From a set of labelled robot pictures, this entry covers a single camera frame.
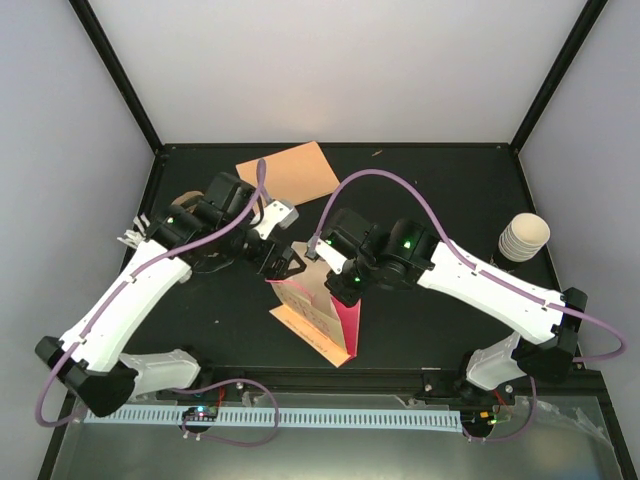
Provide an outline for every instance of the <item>black tabletop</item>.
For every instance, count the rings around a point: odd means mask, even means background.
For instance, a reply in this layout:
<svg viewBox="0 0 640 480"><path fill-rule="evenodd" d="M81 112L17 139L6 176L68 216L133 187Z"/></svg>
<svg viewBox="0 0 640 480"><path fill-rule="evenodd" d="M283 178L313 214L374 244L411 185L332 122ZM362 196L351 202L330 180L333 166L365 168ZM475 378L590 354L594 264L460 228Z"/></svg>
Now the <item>black tabletop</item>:
<svg viewBox="0 0 640 480"><path fill-rule="evenodd" d="M381 168L410 181L431 204L449 236L485 260L513 216L530 211L517 160L504 147L321 146L340 180L364 168ZM153 211L185 191L205 190L216 172L235 173L237 163L283 148L170 147ZM298 221L279 237L308 240L327 198L300 206ZM335 208L341 206L389 228L403 217L430 225L406 191L379 177L361 178L349 185ZM542 287L554 286L553 272L542 254L516 275ZM161 299L126 351L153 353L192 345L219 366L333 370L269 314L278 304L271 287L243 262L215 274L195 274ZM362 302L358 355L340 369L457 368L465 352L492 345L510 333L495 319L435 291L376 289Z"/></svg>

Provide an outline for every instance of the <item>white wall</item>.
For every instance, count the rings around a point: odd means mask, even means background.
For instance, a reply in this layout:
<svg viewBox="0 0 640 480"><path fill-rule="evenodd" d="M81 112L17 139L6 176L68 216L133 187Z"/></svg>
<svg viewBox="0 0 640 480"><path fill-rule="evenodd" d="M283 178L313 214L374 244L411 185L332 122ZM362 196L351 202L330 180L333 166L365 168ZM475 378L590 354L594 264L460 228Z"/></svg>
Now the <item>white wall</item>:
<svg viewBox="0 0 640 480"><path fill-rule="evenodd" d="M165 142L508 142L585 0L92 0Z"/></svg>
<svg viewBox="0 0 640 480"><path fill-rule="evenodd" d="M116 275L152 154L69 2L0 2L0 45L0 476L22 480L51 435L33 420L47 373L33 348Z"/></svg>
<svg viewBox="0 0 640 480"><path fill-rule="evenodd" d="M627 334L631 348L602 369L640 469L640 3L609 2L522 158L551 225L563 286L589 294L588 311ZM587 354L616 346L582 329Z"/></svg>

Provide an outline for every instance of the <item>orange envelope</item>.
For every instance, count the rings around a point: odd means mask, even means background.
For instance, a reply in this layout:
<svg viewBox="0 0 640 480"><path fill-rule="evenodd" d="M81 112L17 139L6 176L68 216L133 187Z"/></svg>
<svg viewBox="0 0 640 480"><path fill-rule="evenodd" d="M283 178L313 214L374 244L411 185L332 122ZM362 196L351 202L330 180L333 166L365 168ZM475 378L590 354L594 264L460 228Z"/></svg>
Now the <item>orange envelope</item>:
<svg viewBox="0 0 640 480"><path fill-rule="evenodd" d="M316 142L305 143L264 157L267 163L265 187L276 200L293 205L315 200L333 193L340 182ZM236 165L238 176L254 187L256 164L251 160Z"/></svg>
<svg viewBox="0 0 640 480"><path fill-rule="evenodd" d="M307 269L287 280L271 282L282 305L270 313L339 367L357 354L360 302L348 308L333 298L324 286L327 263L305 258L305 243L294 242L292 247Z"/></svg>

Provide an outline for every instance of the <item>black frame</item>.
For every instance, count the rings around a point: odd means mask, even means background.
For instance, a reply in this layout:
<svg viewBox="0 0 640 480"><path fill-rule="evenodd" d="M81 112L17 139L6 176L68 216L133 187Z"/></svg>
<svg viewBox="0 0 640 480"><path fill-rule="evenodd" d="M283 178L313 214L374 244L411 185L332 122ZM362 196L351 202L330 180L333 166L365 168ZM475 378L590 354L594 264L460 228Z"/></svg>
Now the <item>black frame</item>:
<svg viewBox="0 0 640 480"><path fill-rule="evenodd" d="M149 147L155 154L153 166L150 172L149 180L145 188L142 202L139 212L149 213L153 204L160 179L162 178L164 166L168 159L166 152L166 146L161 141L160 137L155 131L151 120L144 110L140 99L138 98L133 85L129 81L127 74L118 60L118 57L113 50L104 30L102 29L98 18L96 17L93 9L91 8L89 0L69 0L75 10L78 19L85 28L89 39L95 46L98 54L102 58L105 67L109 71L114 83L118 90L122 94L122 97L135 118L140 130L144 134ZM587 38L593 25L597 21L600 13L607 4L607 0L587 0L580 16L578 17L573 29L567 37L562 49L558 53L553 66L547 74L540 90L538 91L533 103L529 107L527 114L525 115L520 127L518 128L513 140L507 146L514 162L518 165L522 176L522 183L526 187L526 180L524 172L522 171L521 162L519 159L519 152L522 150L527 139L533 132L538 120L544 113L546 106L551 100L554 92L560 85L562 78L568 71L573 59L577 55L580 47ZM529 193L528 188L525 188L528 195L528 203L531 211L535 212L533 199ZM129 261L131 252L127 252L125 255L123 266ZM547 262L551 265L551 259L549 252L545 249L545 256ZM272 371L268 369L257 370L251 372L251 378L255 378L261 381L268 387L274 387L279 391L310 391L313 388L321 388L323 391L344 391L345 378L343 377L322 377L317 375L305 375L304 372L299 372L297 375L283 375L283 372ZM419 373L415 375L407 374L403 372L399 376L389 376L389 372L370 372L366 376L349 375L348 384L351 391L360 392L378 392L378 393L395 393L395 394L410 394L422 388L424 379ZM519 380L512 382L515 387L515 392L519 394L528 394L531 392L528 381ZM577 364L573 373L570 375L567 382L557 386L539 386L540 395L555 395L555 396L595 396L598 399L600 409L605 419L605 423L612 440L612 444L615 450L618 463L620 465L623 477L625 479L637 479L637 475L631 460L631 455L627 449L618 418L614 411L609 393L600 372L588 371L584 369L582 364ZM62 405L60 412L60 418L68 415L74 404L74 397L68 394ZM45 455L39 480L46 480L51 478L53 468L55 465L58 452L62 445L66 427L57 427L54 430L49 448Z"/></svg>

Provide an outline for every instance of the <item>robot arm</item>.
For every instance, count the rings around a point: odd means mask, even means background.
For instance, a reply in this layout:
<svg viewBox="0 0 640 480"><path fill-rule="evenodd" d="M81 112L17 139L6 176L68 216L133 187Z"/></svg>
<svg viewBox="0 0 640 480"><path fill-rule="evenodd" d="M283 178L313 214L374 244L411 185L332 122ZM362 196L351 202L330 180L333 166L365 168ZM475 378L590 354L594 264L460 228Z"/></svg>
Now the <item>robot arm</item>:
<svg viewBox="0 0 640 480"><path fill-rule="evenodd" d="M512 328L514 333L507 339L476 350L465 361L464 380L472 388L493 390L525 375L563 381L577 346L580 320L535 304L499 282L543 298L545 305L556 303L578 310L584 310L586 295L576 289L560 293L529 284L457 248L477 265L474 270L415 222L400 220L386 233L345 209L323 231L316 253L331 267L325 285L347 306L355 305L373 285L390 289L418 285L455 297Z"/></svg>
<svg viewBox="0 0 640 480"><path fill-rule="evenodd" d="M71 345L79 343L58 377L98 416L109 415L129 398L169 388L187 388L200 365L182 350L151 355L122 353L140 323L160 298L176 283L187 281L193 266L207 258L218 268L236 259L252 263L269 279L284 279L303 271L304 262L289 246L271 234L276 226L287 228L297 218L295 208L272 201L258 221L241 223L228 235L210 244L151 265L135 280L132 273L167 251L219 230L245 208L254 188L228 174L217 175L207 193L188 209L172 205L153 221L129 264L98 303L59 339L43 338L38 356L53 367ZM122 282L128 285L104 309L84 338L81 332Z"/></svg>

